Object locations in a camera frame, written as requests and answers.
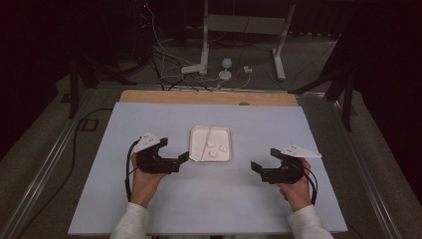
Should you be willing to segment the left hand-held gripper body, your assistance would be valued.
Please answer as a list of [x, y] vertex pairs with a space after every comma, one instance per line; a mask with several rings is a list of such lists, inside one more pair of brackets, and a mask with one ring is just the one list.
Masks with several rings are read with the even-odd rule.
[[178, 172], [178, 158], [163, 158], [159, 155], [160, 140], [151, 132], [146, 132], [136, 143], [133, 153], [137, 154], [136, 165], [143, 172], [150, 174]]

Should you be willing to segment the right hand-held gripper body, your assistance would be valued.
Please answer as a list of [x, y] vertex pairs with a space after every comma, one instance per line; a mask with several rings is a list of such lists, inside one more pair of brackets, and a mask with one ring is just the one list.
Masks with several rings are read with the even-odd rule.
[[321, 157], [319, 152], [296, 144], [290, 144], [279, 151], [282, 153], [281, 165], [278, 168], [263, 168], [260, 173], [263, 182], [294, 184], [305, 175], [301, 158]]

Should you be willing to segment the white square tray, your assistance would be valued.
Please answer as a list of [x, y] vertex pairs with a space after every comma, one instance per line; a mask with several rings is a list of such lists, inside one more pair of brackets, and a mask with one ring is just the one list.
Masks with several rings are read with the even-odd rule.
[[[207, 125], [197, 125], [190, 133], [190, 146], [189, 146], [189, 157], [196, 162], [227, 162], [233, 158], [232, 154], [232, 138], [231, 132], [227, 127], [224, 126], [212, 126], [209, 140], [215, 141], [214, 147], [206, 147], [203, 159], [200, 160], [200, 154], [204, 145], [204, 139], [207, 133]], [[219, 150], [220, 145], [228, 147], [227, 152], [221, 152]], [[208, 152], [215, 150], [218, 152], [217, 157], [212, 158]]]

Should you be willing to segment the person's right hand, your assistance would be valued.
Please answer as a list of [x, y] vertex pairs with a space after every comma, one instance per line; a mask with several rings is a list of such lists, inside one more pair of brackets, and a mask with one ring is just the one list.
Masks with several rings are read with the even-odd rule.
[[309, 183], [309, 169], [310, 164], [301, 158], [301, 163], [305, 169], [305, 175], [294, 184], [278, 183], [277, 186], [280, 188], [281, 194], [289, 202], [294, 212], [305, 208], [312, 204], [310, 196], [310, 183]]

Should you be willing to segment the person's left hand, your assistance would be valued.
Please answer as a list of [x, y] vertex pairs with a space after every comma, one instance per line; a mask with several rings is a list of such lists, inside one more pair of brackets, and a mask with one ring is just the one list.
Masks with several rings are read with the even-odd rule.
[[134, 172], [132, 173], [132, 190], [129, 201], [146, 208], [157, 191], [160, 181], [166, 174], [150, 174], [143, 172], [136, 165], [136, 157], [136, 153], [131, 156]]

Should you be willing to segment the pale blue table cover sheet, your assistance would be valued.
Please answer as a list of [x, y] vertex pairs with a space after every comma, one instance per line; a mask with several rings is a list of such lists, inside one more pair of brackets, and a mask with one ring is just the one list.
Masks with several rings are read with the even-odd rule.
[[300, 107], [118, 103], [69, 228], [72, 235], [108, 235], [127, 205], [125, 162], [131, 144], [149, 131], [165, 137], [163, 157], [189, 148], [198, 125], [225, 126], [233, 157], [227, 162], [183, 163], [164, 177], [148, 205], [151, 235], [282, 234], [290, 230], [289, 203], [277, 186], [264, 183], [251, 162], [277, 167], [273, 148], [317, 148]]

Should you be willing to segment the wooden board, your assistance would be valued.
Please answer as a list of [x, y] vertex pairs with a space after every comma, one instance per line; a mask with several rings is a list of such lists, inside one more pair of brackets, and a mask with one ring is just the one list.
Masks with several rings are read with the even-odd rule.
[[120, 95], [119, 100], [124, 103], [156, 104], [282, 107], [297, 107], [299, 105], [294, 95], [269, 93], [211, 93], [126, 90]]

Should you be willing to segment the black square floor plate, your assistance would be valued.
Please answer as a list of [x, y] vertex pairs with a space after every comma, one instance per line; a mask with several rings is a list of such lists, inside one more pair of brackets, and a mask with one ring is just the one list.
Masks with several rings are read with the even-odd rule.
[[81, 131], [96, 131], [99, 125], [97, 119], [84, 119]]

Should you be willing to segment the black tripod stand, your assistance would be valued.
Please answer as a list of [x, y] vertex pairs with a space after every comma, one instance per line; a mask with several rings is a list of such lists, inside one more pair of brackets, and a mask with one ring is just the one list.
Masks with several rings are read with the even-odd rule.
[[100, 72], [113, 80], [123, 84], [134, 86], [132, 82], [118, 73], [108, 69], [105, 65], [99, 63], [88, 55], [73, 55], [69, 60], [69, 76], [70, 76], [70, 95], [69, 100], [71, 104], [69, 118], [72, 119], [80, 107], [80, 83], [83, 83], [86, 88], [95, 88], [99, 84], [95, 72]]
[[300, 88], [288, 90], [288, 93], [302, 95], [317, 86], [330, 82], [324, 97], [328, 101], [337, 101], [340, 95], [343, 95], [341, 120], [344, 127], [348, 131], [351, 131], [350, 115], [355, 73], [355, 51], [352, 50], [351, 53], [348, 54], [345, 47], [346, 39], [344, 38], [344, 35], [341, 34], [336, 40], [335, 47], [332, 49], [318, 78]]

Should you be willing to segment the white power strip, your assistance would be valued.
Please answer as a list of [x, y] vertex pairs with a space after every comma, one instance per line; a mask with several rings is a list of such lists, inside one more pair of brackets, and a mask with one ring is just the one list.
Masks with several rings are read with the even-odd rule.
[[206, 70], [206, 67], [203, 64], [198, 64], [198, 65], [182, 67], [181, 73], [183, 75], [186, 75], [186, 74], [192, 74], [192, 73], [199, 73], [205, 70]]

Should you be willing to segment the white round lamp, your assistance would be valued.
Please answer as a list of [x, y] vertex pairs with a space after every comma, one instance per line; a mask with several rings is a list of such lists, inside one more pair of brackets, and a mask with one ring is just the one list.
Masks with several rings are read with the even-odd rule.
[[223, 81], [229, 81], [232, 78], [232, 74], [229, 69], [232, 67], [232, 60], [230, 58], [225, 58], [222, 61], [223, 71], [219, 73], [219, 78]]

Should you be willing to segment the metal floor rail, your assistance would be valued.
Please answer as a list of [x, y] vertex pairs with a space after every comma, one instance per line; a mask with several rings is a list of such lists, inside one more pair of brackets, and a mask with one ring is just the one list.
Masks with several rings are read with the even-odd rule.
[[355, 143], [353, 142], [349, 132], [343, 125], [341, 116], [342, 108], [338, 102], [327, 102], [333, 117], [335, 118], [337, 127], [339, 128], [341, 137], [345, 141], [348, 151], [351, 154], [352, 162], [354, 163], [357, 174], [359, 175], [360, 181], [366, 192], [368, 200], [372, 206], [372, 209], [377, 217], [380, 227], [385, 235], [386, 239], [403, 239], [396, 223], [394, 222], [388, 207], [385, 204], [377, 186], [370, 175], [370, 171], [364, 163], [364, 158], [358, 151]]
[[8, 217], [5, 226], [0, 230], [0, 239], [18, 238], [19, 233], [25, 226], [27, 218], [70, 140], [72, 131], [78, 124], [78, 120], [82, 115], [81, 111], [90, 102], [94, 94], [95, 91], [92, 89], [85, 90], [80, 99], [80, 107], [77, 109], [75, 116], [72, 119], [66, 118], [66, 123], [61, 129], [57, 139], [54, 141], [54, 144], [49, 149], [49, 153], [44, 158], [43, 163], [37, 168], [37, 171], [28, 183], [13, 213]]

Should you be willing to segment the white metal stand frame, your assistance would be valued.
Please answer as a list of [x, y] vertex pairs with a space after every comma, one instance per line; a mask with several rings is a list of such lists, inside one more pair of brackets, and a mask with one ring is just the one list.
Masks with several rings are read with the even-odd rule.
[[200, 58], [200, 65], [203, 66], [203, 69], [199, 72], [199, 75], [207, 75], [209, 56], [208, 33], [210, 31], [267, 34], [279, 36], [279, 43], [278, 46], [272, 50], [272, 57], [277, 73], [277, 79], [279, 81], [283, 81], [286, 78], [286, 73], [284, 70], [281, 54], [288, 36], [295, 10], [296, 4], [290, 3], [287, 14], [283, 18], [238, 16], [235, 14], [210, 14], [209, 0], [204, 0], [203, 40]]

